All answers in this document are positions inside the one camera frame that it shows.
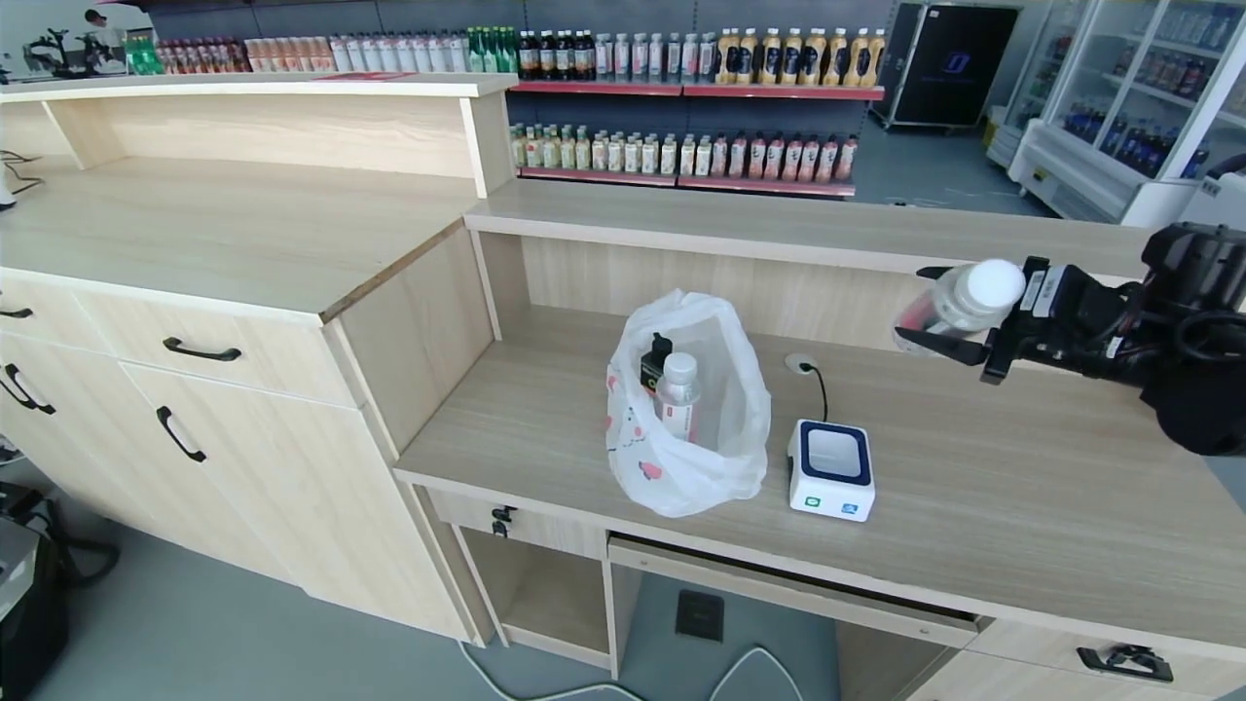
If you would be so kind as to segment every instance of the black machine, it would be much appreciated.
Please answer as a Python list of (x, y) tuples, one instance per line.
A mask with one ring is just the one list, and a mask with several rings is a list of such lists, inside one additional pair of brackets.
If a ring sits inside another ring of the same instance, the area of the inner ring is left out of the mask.
[[(1025, 293), (974, 342), (897, 327), (902, 337), (999, 385), (1014, 360), (1141, 388), (1174, 443), (1246, 454), (1246, 232), (1181, 222), (1143, 249), (1141, 281), (1111, 288), (1077, 265), (1025, 259)], [(937, 278), (947, 268), (922, 268)]]

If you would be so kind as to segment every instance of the wooden cabinet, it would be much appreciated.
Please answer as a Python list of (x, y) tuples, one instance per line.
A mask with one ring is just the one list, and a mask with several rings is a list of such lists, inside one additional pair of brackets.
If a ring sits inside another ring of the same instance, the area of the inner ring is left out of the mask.
[(308, 594), (465, 636), (358, 410), (123, 366), (151, 421), (172, 415), (182, 466), (212, 479)]
[[(115, 359), (14, 336), (4, 337), (0, 352), (5, 364), (21, 369), (22, 387), (55, 407), (56, 413), (47, 418), (93, 457), (95, 469), (82, 474), (77, 487), (62, 484), (70, 494), (93, 506), (111, 499), (108, 486), (116, 484), (131, 504), (101, 512), (110, 518), (197, 553), (289, 580), (204, 467), (187, 461), (169, 441)], [(2, 431), (9, 435), (7, 423)], [(51, 437), (14, 433), (12, 438), (22, 451), (32, 451), (35, 464), (61, 484), (57, 473), (66, 471), (45, 466), (37, 456), (56, 449)]]

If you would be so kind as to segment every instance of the display fridge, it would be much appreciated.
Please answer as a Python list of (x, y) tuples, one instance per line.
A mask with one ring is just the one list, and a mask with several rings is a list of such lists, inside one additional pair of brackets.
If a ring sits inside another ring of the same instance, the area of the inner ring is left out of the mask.
[(1246, 151), (1242, 5), (1091, 0), (1013, 181), (1065, 218), (1156, 227)]
[(987, 147), (987, 157), (999, 166), (1007, 168), (1012, 163), (1025, 125), (1043, 115), (1089, 5), (1090, 0), (1050, 0), (1043, 26), (1034, 35), (1029, 57), (1022, 68), (1022, 78), (1008, 101), (1004, 121), (996, 128)]

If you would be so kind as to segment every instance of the cable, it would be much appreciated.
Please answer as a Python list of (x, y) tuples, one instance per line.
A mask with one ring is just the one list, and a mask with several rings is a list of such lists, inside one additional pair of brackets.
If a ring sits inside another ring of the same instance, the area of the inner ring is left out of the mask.
[[(472, 666), (472, 669), (476, 670), (476, 674), (478, 674), (480, 677), (485, 680), (485, 684), (487, 684), (488, 687), (493, 690), (493, 694), (497, 694), (498, 699), (503, 699), (505, 701), (556, 701), (558, 699), (568, 699), (571, 696), (578, 696), (581, 694), (586, 694), (589, 691), (606, 691), (606, 690), (617, 691), (623, 697), (630, 699), (632, 701), (644, 701), (644, 699), (642, 699), (640, 696), (637, 696), (635, 694), (628, 691), (625, 687), (613, 682), (592, 684), (588, 686), (581, 686), (578, 689), (568, 689), (566, 691), (558, 691), (546, 696), (530, 696), (527, 699), (511, 696), (510, 694), (503, 691), (502, 687), (497, 686), (497, 682), (493, 681), (493, 677), (488, 676), (488, 672), (485, 671), (485, 667), (481, 667), (480, 662), (477, 662), (476, 659), (472, 657), (470, 652), (467, 652), (466, 644), (460, 641), (459, 650), (464, 654), (464, 657), (467, 657), (467, 662)], [(760, 645), (754, 645), (735, 660), (735, 662), (726, 670), (726, 674), (724, 674), (721, 679), (718, 680), (718, 684), (714, 685), (714, 691), (709, 694), (708, 701), (714, 701), (715, 699), (718, 699), (718, 694), (719, 691), (723, 690), (723, 685), (726, 684), (726, 680), (731, 679), (731, 675), (735, 674), (735, 670), (740, 669), (740, 665), (743, 665), (745, 660), (748, 660), (749, 657), (751, 657), (754, 654), (758, 652), (765, 655), (768, 659), (770, 659), (771, 662), (775, 664), (776, 667), (779, 667), (779, 671), (782, 672), (782, 676), (787, 680), (787, 684), (791, 685), (791, 690), (796, 694), (796, 701), (805, 701), (805, 697), (801, 696), (800, 694), (800, 687), (796, 686), (795, 677), (791, 676), (791, 672), (787, 670), (787, 667), (779, 661), (779, 657), (775, 657), (773, 652), (770, 652), (769, 650), (766, 650)]]
[(822, 391), (822, 423), (825, 425), (826, 418), (831, 415), (830, 412), (831, 408), (830, 405), (826, 403), (826, 383), (822, 382), (822, 371), (817, 370), (817, 366), (810, 364), (801, 364), (800, 370), (805, 371), (806, 374), (812, 371), (814, 375), (817, 376), (817, 387), (821, 388)]

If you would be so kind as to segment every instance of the white plastic bag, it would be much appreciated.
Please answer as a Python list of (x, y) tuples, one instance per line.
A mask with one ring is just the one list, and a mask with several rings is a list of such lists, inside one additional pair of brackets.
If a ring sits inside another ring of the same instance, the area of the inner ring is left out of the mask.
[[(655, 331), (677, 352), (697, 357), (697, 445), (663, 428), (640, 385), (640, 357)], [(606, 387), (611, 471), (633, 502), (679, 518), (756, 497), (766, 474), (770, 393), (730, 301), (675, 289), (637, 309), (607, 367)]]

